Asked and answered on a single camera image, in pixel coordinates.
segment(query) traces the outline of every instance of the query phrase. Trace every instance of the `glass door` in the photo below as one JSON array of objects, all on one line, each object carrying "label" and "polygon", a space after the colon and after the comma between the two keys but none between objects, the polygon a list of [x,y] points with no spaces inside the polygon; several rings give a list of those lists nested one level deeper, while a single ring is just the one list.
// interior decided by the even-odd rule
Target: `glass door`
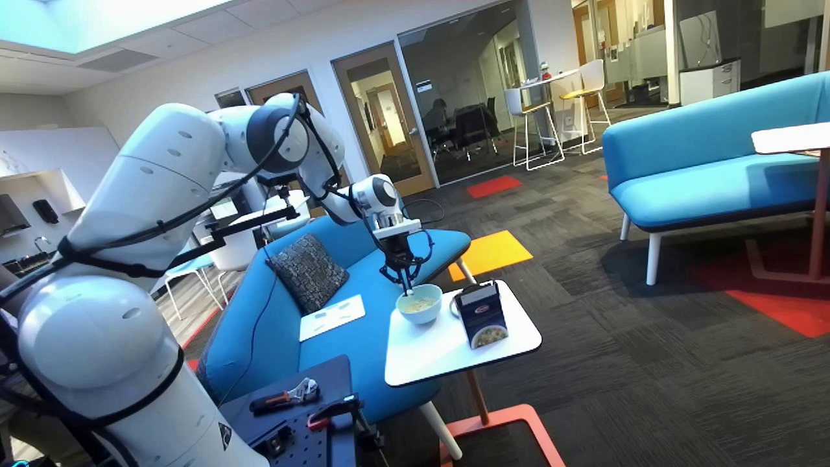
[{"label": "glass door", "polygon": [[398,40],[439,185],[512,165],[514,117],[505,88],[525,75],[514,0]]},{"label": "glass door", "polygon": [[341,58],[331,66],[356,123],[365,165],[390,173],[400,194],[431,190],[434,176],[412,103],[403,93],[404,80],[394,43]]}]

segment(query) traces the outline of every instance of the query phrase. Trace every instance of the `white bowl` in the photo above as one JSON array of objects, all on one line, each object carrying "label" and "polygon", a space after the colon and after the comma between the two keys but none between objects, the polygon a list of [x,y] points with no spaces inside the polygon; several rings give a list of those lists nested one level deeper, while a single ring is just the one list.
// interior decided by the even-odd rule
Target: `white bowl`
[{"label": "white bowl", "polygon": [[443,290],[434,282],[416,286],[398,298],[398,311],[418,328],[435,321]]}]

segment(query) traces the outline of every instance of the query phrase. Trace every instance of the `blue couch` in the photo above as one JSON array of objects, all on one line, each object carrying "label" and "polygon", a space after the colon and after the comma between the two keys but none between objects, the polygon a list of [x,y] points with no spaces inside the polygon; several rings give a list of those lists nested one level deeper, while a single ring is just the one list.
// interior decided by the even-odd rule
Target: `blue couch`
[{"label": "blue couch", "polygon": [[613,124],[606,186],[622,207],[619,239],[631,225],[648,233],[647,286],[666,232],[809,210],[817,159],[757,156],[753,132],[827,120],[830,72],[814,72]]},{"label": "blue couch", "polygon": [[[434,254],[416,282],[434,281],[469,247],[469,237],[461,232],[431,229],[429,233]],[[317,237],[330,256],[347,271],[347,282],[330,303],[359,294],[365,317],[298,342],[300,309],[268,260],[304,237]],[[429,237],[409,237],[409,247],[418,256],[429,254]],[[363,223],[341,225],[331,217],[317,217],[260,250],[200,357],[198,377],[211,398],[220,404],[334,356],[347,356],[352,390],[372,422],[431,402],[439,379],[400,390],[385,381],[390,315],[400,286],[378,272],[382,264],[385,254]]]}]

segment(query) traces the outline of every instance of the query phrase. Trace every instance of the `small box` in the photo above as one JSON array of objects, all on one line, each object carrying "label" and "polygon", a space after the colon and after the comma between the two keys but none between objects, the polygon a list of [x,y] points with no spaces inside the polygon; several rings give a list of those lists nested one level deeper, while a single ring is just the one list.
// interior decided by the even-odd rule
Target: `small box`
[{"label": "small box", "polygon": [[453,296],[457,311],[461,315],[469,348],[486,348],[508,337],[503,321],[499,282],[474,282]]}]

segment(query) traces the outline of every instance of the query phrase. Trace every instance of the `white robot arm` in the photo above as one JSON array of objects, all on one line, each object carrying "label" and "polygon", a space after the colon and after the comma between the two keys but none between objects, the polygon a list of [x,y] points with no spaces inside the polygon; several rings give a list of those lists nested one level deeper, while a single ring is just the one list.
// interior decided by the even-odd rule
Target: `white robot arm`
[{"label": "white robot arm", "polygon": [[224,169],[294,176],[342,223],[363,220],[387,264],[409,287],[407,233],[390,176],[341,186],[342,145],[319,112],[296,97],[213,115],[159,106],[125,143],[60,243],[51,264],[0,294],[29,298],[18,325],[18,360],[66,413],[119,444],[121,465],[268,465],[234,435],[184,365],[151,286],[189,239]]}]

